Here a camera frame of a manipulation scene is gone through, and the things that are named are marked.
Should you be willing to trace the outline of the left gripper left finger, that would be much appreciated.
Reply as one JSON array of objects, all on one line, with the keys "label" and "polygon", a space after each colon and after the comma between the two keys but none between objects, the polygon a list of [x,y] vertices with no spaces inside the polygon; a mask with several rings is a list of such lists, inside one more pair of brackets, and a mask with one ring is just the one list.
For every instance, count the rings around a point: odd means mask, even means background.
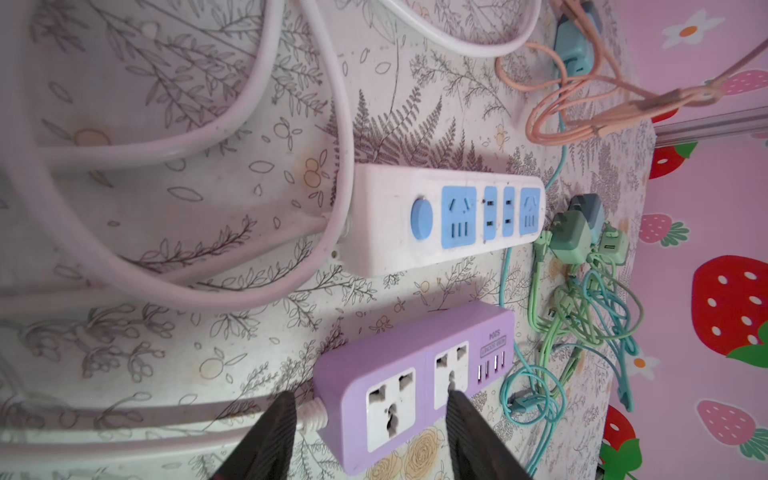
[{"label": "left gripper left finger", "polygon": [[285,480],[297,427],[295,397],[280,393],[211,480]]}]

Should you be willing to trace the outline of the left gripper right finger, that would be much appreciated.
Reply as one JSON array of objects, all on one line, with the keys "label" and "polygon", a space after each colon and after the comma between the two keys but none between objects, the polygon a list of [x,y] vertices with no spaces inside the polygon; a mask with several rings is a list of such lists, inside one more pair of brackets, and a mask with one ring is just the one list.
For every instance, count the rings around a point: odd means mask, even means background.
[{"label": "left gripper right finger", "polygon": [[463,392],[449,391],[445,421],[455,479],[531,479]]}]

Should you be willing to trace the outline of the teal charger plug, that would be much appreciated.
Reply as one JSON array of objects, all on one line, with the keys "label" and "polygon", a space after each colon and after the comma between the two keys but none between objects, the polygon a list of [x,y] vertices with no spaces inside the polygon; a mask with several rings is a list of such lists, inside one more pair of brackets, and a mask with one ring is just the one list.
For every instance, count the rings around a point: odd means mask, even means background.
[{"label": "teal charger plug", "polygon": [[594,67],[594,49],[573,21],[562,17],[557,26],[554,50],[570,77],[589,74]]}]

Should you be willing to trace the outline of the pink charger plug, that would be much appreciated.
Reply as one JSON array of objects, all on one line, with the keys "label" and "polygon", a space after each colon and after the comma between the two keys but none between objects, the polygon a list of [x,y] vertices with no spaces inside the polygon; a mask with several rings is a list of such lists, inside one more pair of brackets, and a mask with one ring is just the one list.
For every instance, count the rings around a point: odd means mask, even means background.
[{"label": "pink charger plug", "polygon": [[598,30],[602,29],[602,20],[600,18],[598,9],[595,5],[595,3],[592,0],[587,1],[581,1],[580,2],[581,8],[584,10],[585,14],[590,17],[592,22],[594,23],[595,27]]}]

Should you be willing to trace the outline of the light green charger plug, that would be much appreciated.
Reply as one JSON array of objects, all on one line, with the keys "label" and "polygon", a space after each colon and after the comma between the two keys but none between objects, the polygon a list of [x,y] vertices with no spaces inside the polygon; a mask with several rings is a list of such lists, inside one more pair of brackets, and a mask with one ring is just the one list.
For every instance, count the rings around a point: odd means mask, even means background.
[{"label": "light green charger plug", "polygon": [[600,237],[598,254],[606,262],[623,266],[626,263],[628,252],[629,239],[627,234],[606,222]]}]

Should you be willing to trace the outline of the blue-grey charger plug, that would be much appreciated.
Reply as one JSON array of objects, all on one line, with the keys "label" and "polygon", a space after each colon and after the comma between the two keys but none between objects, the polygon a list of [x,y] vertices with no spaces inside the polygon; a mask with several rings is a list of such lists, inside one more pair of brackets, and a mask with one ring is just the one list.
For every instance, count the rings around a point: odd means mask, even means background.
[{"label": "blue-grey charger plug", "polygon": [[570,200],[569,210],[580,211],[584,215],[592,234],[592,244],[597,244],[605,222],[605,210],[600,196],[596,193],[576,195]]}]

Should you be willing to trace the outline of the purple power strip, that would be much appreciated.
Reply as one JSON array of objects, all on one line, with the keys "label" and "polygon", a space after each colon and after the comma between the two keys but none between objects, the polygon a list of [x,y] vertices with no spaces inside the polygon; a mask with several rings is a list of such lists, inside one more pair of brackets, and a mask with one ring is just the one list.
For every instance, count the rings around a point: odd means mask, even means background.
[{"label": "purple power strip", "polygon": [[472,397],[508,372],[514,340],[513,311],[473,301],[327,352],[313,372],[319,435],[360,474],[444,418],[450,391]]}]

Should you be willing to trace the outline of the white blue power strip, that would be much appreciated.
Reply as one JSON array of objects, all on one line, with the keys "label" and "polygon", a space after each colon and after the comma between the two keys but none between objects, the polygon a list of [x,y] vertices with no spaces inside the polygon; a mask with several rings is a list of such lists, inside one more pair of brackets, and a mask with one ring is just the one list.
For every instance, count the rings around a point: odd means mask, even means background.
[{"label": "white blue power strip", "polygon": [[362,164],[332,253],[366,278],[535,241],[546,192],[535,176]]}]

